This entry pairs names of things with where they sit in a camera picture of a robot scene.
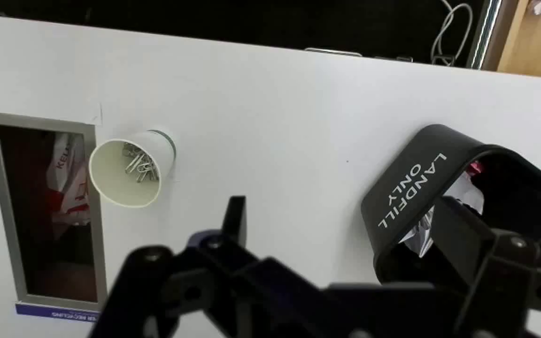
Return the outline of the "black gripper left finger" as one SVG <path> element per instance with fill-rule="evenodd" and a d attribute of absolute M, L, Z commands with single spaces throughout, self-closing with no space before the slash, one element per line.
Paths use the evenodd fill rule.
<path fill-rule="evenodd" d="M 164 315 L 161 290 L 181 266 L 166 247 L 129 253 L 87 338 L 172 338 L 178 320 Z"/>

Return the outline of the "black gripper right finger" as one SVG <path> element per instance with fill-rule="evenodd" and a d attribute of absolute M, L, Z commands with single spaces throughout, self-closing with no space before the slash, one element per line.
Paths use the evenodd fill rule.
<path fill-rule="evenodd" d="M 454 322 L 454 338 L 521 338 L 538 247 L 503 230 L 473 239 L 469 290 Z"/>

